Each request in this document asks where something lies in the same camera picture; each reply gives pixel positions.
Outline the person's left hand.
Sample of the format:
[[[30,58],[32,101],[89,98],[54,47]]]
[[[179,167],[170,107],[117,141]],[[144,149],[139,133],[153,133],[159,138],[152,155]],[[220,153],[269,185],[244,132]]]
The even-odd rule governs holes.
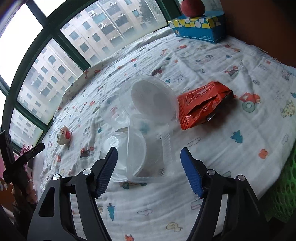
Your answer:
[[[13,184],[12,194],[14,196],[17,206],[25,204],[37,204],[36,190],[32,177],[24,170],[20,171],[19,177],[16,177]]]

